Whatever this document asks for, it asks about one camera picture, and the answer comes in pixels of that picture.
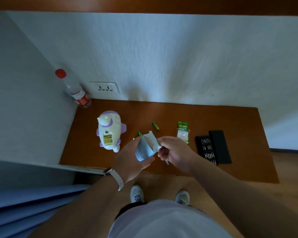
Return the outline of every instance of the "red label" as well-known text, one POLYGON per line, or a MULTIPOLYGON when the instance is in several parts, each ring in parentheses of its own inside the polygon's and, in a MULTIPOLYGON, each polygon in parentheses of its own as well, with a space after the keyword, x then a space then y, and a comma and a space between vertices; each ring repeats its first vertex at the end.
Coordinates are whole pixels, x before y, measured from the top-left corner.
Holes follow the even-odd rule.
POLYGON ((83 96, 83 98, 77 99, 76 101, 78 102, 78 104, 79 104, 80 106, 85 106, 86 104, 89 103, 90 99, 89 99, 89 97, 87 96, 87 94, 85 94, 85 95, 83 96))

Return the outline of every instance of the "person's left hand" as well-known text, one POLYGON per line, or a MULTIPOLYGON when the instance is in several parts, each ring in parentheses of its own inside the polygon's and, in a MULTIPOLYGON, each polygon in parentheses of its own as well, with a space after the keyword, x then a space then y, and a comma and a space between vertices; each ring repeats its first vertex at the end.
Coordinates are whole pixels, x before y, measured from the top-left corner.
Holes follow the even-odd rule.
POLYGON ((154 161, 154 157, 143 161, 137 160, 136 149, 140 139, 141 136, 131 140, 115 158, 113 168, 120 175, 125 184, 136 178, 144 168, 147 168, 154 161))

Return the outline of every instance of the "wooden floor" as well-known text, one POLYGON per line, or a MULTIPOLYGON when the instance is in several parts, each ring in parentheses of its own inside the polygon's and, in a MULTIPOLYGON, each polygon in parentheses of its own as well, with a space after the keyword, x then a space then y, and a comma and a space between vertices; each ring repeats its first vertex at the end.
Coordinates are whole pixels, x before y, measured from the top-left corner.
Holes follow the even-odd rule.
MULTIPOLYGON (((247 183, 298 211, 298 154, 272 153, 272 155, 280 184, 247 183)), ((89 177, 88 183, 93 183, 98 179, 97 176, 89 177)), ((194 178, 154 174, 140 174, 135 182, 129 182, 117 193, 107 209, 106 216, 102 219, 100 227, 103 227, 103 229, 99 231, 97 237, 107 237, 120 208, 130 203, 129 192, 134 183, 142 187, 145 201, 156 199, 174 200, 176 194, 181 189, 185 189, 190 194, 190 205, 207 213, 234 238, 243 237, 194 178)))

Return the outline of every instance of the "wall socket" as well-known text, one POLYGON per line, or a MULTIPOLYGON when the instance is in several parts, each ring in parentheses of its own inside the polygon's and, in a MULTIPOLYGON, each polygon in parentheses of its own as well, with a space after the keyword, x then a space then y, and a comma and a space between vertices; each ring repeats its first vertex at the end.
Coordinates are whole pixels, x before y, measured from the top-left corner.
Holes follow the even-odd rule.
POLYGON ((96 92, 102 93, 119 93, 118 86, 115 82, 92 82, 90 84, 93 85, 93 89, 96 92))

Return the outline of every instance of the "person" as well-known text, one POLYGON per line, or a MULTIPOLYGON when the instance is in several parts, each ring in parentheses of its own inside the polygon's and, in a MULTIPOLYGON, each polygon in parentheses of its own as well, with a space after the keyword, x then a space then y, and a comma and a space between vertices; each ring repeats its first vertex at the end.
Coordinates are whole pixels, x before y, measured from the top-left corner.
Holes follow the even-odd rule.
MULTIPOLYGON (((154 160, 136 159, 139 140, 129 142, 115 159, 113 169, 124 183, 154 160)), ((165 136, 158 141, 163 146, 158 152, 161 160, 194 176, 244 237, 298 237, 298 213, 201 158, 181 139, 165 136)), ((113 176, 102 177, 29 237, 96 237, 97 224, 106 215, 104 210, 119 192, 118 187, 113 176)), ((119 212, 108 237, 231 237, 205 213, 188 206, 185 191, 175 202, 155 200, 146 204, 141 188, 133 186, 131 201, 119 212)))

